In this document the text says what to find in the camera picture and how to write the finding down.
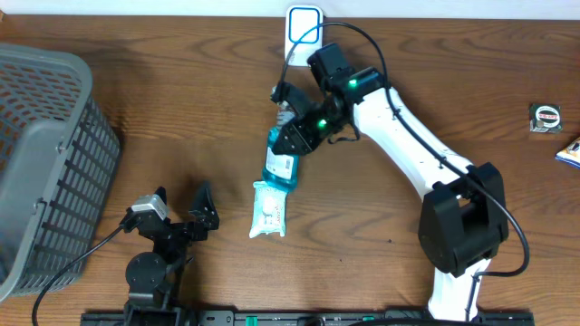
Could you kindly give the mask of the teal mouthwash bottle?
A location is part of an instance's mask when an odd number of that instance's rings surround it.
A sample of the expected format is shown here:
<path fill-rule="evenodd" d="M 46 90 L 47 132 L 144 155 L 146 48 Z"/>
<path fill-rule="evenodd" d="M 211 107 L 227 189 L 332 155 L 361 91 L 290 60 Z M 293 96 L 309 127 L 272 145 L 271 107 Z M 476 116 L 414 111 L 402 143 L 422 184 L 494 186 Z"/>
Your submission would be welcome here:
<path fill-rule="evenodd" d="M 278 105 L 276 124 L 268 131 L 266 141 L 266 159 L 262 169 L 262 179 L 270 186 L 286 193 L 297 188 L 299 157 L 276 155 L 273 146 L 280 129 L 295 116 L 295 112 L 286 102 Z"/>

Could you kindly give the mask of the light blue wipes pack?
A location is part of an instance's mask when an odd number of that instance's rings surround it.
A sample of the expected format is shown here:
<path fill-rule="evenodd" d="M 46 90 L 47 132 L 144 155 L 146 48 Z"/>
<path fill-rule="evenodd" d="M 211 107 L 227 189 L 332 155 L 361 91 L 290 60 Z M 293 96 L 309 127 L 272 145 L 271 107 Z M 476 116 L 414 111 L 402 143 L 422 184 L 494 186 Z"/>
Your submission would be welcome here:
<path fill-rule="evenodd" d="M 278 233 L 286 235 L 285 203 L 287 193 L 269 186 L 265 181 L 253 184 L 255 200 L 249 237 Z"/>

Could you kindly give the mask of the green ointment tin box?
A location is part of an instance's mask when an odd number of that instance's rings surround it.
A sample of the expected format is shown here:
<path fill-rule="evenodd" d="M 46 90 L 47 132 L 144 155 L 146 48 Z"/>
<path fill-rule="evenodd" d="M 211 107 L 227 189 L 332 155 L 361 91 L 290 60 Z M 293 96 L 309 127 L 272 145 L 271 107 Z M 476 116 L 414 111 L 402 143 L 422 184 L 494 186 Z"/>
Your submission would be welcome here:
<path fill-rule="evenodd" d="M 555 104 L 533 103 L 529 108 L 529 130 L 536 133 L 560 133 L 561 109 Z"/>

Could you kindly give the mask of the snack bag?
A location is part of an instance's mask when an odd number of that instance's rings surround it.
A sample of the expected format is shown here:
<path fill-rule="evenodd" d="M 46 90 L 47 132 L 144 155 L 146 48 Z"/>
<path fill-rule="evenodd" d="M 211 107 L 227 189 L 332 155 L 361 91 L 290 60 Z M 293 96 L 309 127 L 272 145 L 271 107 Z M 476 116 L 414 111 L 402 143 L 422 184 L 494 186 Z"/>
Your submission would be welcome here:
<path fill-rule="evenodd" d="M 574 141 L 572 141 L 567 147 L 558 151 L 556 153 L 555 159 L 557 161 L 564 162 L 571 167 L 580 168 L 579 149 L 580 149 L 580 138 L 577 138 Z"/>

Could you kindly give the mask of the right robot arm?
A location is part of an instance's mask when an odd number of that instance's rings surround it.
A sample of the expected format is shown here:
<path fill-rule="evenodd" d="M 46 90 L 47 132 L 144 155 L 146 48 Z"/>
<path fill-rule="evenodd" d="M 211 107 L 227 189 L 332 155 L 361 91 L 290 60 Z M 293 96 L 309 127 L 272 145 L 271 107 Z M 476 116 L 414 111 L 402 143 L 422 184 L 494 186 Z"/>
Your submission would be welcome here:
<path fill-rule="evenodd" d="M 356 70 L 335 43 L 313 52 L 307 64 L 324 99 L 312 101 L 279 80 L 271 99 L 295 117 L 281 128 L 274 153 L 311 154 L 347 124 L 373 140 L 421 200 L 418 237 L 435 268 L 430 316 L 474 321 L 479 282 L 508 238 L 499 171 L 490 163 L 475 166 L 438 140 L 402 102 L 386 69 Z"/>

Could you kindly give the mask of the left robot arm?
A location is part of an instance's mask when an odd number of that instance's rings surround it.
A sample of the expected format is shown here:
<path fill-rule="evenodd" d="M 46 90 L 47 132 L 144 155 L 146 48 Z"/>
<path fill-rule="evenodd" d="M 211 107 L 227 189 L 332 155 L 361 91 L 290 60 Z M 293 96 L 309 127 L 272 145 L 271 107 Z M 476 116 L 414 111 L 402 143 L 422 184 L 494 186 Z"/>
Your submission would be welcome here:
<path fill-rule="evenodd" d="M 182 274 L 192 258 L 188 249 L 195 242 L 208 239 L 219 227 L 218 212 L 210 185 L 203 182 L 188 210 L 192 219 L 173 223 L 169 219 L 167 193 L 158 187 L 151 195 L 139 197 L 127 209 L 121 229 L 151 240 L 153 248 L 135 255 L 126 268 L 129 285 L 124 306 L 124 325 L 196 325 L 195 311 L 179 303 Z"/>

